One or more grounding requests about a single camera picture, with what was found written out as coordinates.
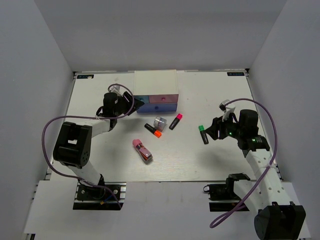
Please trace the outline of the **white drawer organizer box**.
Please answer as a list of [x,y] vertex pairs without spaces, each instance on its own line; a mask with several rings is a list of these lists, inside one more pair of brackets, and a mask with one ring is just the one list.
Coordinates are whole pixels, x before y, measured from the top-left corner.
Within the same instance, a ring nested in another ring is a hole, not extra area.
[[136,96],[177,95],[177,71],[172,69],[135,71],[133,93]]

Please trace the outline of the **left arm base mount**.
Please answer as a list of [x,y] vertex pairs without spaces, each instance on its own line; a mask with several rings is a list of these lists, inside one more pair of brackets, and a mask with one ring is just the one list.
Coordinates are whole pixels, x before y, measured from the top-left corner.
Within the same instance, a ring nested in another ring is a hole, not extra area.
[[[127,183],[106,182],[105,186],[113,192],[122,207],[125,201]],[[87,211],[121,210],[117,201],[108,190],[97,189],[80,183],[77,184],[72,209]]]

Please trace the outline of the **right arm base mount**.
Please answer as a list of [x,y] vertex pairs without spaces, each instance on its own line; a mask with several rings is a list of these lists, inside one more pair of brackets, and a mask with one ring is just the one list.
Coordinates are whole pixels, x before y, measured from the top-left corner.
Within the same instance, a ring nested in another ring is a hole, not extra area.
[[240,180],[251,179],[244,173],[232,173],[224,183],[211,183],[203,187],[203,192],[208,194],[210,212],[228,212],[240,202],[241,198],[234,193],[234,183]]

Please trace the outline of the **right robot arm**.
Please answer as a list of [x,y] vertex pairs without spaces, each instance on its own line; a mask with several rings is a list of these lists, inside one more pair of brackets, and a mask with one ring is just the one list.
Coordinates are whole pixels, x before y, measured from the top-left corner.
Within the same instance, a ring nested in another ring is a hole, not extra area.
[[211,201],[237,200],[241,207],[252,212],[254,229],[261,240],[297,240],[306,212],[296,205],[283,187],[272,161],[266,138],[258,133],[258,113],[243,109],[239,118],[215,117],[205,132],[213,140],[231,137],[250,165],[256,183],[245,173],[231,173],[224,184],[209,184],[203,188]]

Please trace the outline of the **small blue drawer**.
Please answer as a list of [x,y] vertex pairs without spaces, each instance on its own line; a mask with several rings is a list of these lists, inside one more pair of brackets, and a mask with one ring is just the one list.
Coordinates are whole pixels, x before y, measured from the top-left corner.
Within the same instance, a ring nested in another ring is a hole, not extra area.
[[148,104],[150,102],[148,95],[135,95],[134,98],[136,100],[139,100],[139,101],[145,103],[145,104]]

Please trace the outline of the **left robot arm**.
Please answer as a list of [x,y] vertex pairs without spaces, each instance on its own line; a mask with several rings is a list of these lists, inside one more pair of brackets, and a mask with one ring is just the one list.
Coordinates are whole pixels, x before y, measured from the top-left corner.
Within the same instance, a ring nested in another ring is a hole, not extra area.
[[92,138],[110,132],[116,126],[118,117],[129,116],[145,103],[127,91],[123,94],[104,94],[103,105],[96,111],[96,118],[83,124],[64,122],[61,126],[53,159],[69,168],[78,181],[89,186],[88,193],[99,200],[105,196],[104,177],[90,162]]

